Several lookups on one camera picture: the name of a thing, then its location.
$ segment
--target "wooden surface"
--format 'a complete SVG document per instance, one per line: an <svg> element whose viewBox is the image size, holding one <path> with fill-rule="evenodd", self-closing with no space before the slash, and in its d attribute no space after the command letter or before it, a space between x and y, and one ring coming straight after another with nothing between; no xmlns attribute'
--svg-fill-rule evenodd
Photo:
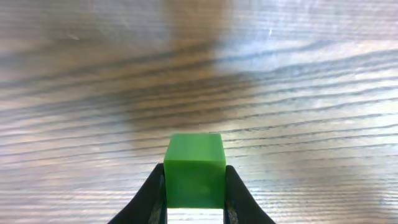
<svg viewBox="0 0 398 224"><path fill-rule="evenodd" d="M0 223L106 223L176 132L221 133L277 223L398 223L397 10L1 1Z"/></svg>
<svg viewBox="0 0 398 224"><path fill-rule="evenodd" d="M1 223L105 223L175 132L221 133L277 223L397 223L398 42L0 46Z"/></svg>

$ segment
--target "brown wood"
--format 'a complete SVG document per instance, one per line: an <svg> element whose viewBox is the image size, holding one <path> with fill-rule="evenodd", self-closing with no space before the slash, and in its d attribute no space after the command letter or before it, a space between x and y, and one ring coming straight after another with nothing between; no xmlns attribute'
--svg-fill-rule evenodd
<svg viewBox="0 0 398 224"><path fill-rule="evenodd" d="M277 223L397 223L398 42L359 40L396 37L394 1L65 2L0 3L25 38L0 40L0 223L105 223L176 132L221 133Z"/></svg>

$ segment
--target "green block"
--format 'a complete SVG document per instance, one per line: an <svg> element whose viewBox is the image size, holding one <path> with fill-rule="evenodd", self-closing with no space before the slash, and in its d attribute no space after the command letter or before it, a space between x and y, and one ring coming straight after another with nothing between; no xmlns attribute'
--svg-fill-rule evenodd
<svg viewBox="0 0 398 224"><path fill-rule="evenodd" d="M225 154L219 134L175 134L164 157L169 208L223 208Z"/></svg>

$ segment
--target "cube top face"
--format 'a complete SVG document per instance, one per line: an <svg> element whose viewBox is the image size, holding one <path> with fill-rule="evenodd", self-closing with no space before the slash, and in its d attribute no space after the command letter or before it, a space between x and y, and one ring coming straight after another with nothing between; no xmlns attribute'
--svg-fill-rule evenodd
<svg viewBox="0 0 398 224"><path fill-rule="evenodd" d="M174 134L164 161L225 161L220 134Z"/></svg>
<svg viewBox="0 0 398 224"><path fill-rule="evenodd" d="M164 158L167 207L223 208L225 155L219 134L176 134Z"/></svg>

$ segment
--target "cube front face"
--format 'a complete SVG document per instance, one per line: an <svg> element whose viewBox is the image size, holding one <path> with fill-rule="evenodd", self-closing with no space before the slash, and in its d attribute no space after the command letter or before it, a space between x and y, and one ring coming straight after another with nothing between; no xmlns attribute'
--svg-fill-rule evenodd
<svg viewBox="0 0 398 224"><path fill-rule="evenodd" d="M167 207L223 208L225 155L219 134L177 134L164 159Z"/></svg>

